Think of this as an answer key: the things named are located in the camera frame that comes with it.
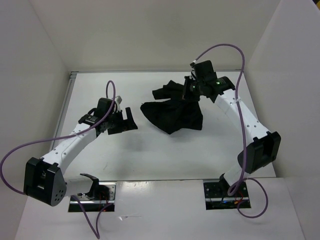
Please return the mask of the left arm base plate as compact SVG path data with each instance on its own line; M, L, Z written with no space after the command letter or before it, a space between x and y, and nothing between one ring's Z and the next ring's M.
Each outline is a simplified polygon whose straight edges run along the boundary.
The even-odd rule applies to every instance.
M89 213L98 213L115 211L117 183L109 181L101 181L99 188L93 196L85 193L78 193L76 198L82 204L84 210Z

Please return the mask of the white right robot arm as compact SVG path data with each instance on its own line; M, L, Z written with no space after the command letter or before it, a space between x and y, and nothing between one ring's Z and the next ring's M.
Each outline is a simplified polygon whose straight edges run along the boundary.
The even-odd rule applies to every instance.
M238 85L226 76L218 77L211 61L193 61L190 66L192 70L190 76L185 77L182 98L209 98L242 133L244 148L237 156L237 163L219 178L220 193L229 197L244 178L276 159L281 136L260 123L237 93Z

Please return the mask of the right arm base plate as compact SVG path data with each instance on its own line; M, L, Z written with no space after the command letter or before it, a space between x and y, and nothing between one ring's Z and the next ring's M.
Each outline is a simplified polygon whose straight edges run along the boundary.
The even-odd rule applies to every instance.
M240 203L240 209L250 209L251 203L247 185L243 182L237 193L230 196L227 189L218 179L204 180L203 190L206 210L231 210L236 209Z

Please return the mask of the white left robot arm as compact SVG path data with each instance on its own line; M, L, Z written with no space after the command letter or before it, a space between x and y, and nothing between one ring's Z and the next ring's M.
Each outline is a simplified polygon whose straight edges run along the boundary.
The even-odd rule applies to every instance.
M100 192L107 193L107 187L103 187L93 175L81 173L78 178L66 180L64 174L80 152L100 134L113 135L138 128L131 108L121 110L121 101L120 96L100 98L97 106L79 119L66 139L44 156L32 157L25 166L24 194L54 207L64 197L82 194L88 200L94 200Z

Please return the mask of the black pleated skirt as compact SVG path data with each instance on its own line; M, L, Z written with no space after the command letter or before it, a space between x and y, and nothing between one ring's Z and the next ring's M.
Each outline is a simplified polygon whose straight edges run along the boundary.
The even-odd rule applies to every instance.
M183 99L183 90L182 84L170 80L162 88L152 91L155 101L143 103L140 106L142 114L169 135L181 129L202 130L200 97Z

